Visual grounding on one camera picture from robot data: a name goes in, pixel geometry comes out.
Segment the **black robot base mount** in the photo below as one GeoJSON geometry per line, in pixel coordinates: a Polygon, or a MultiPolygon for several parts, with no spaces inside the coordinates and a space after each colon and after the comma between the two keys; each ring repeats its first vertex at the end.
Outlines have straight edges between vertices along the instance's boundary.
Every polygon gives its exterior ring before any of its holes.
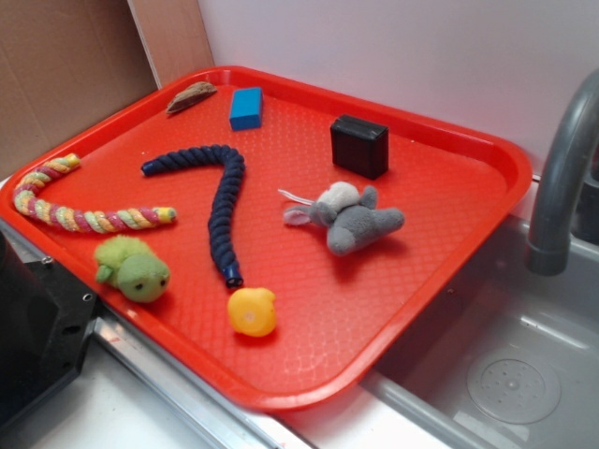
{"type": "Polygon", "coordinates": [[[24,262],[1,238],[1,429],[76,379],[97,294],[57,261],[24,262]]]}

